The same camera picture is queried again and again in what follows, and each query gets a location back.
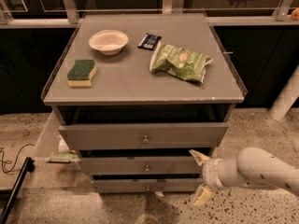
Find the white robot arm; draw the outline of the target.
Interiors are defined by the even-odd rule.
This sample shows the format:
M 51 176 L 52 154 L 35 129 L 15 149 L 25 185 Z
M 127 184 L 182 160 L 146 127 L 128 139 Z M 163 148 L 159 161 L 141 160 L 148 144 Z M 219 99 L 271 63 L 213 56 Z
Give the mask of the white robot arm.
M 194 206 L 203 205 L 217 191 L 231 187 L 285 189 L 299 196 L 299 168 L 263 149 L 246 147 L 229 159 L 212 159 L 193 149 L 190 153 L 202 168 L 203 178 L 195 192 Z

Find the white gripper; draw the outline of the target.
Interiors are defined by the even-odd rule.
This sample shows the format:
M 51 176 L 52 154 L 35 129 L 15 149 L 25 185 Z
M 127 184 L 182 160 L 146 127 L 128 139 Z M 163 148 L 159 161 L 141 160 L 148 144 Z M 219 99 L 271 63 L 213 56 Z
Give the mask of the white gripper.
M 190 149 L 189 152 L 194 157 L 196 163 L 199 166 L 203 166 L 202 177 L 205 184 L 198 187 L 192 202 L 194 206 L 201 206 L 215 196 L 215 190 L 225 189 L 218 172 L 221 159 L 210 159 L 205 154 L 194 149 Z

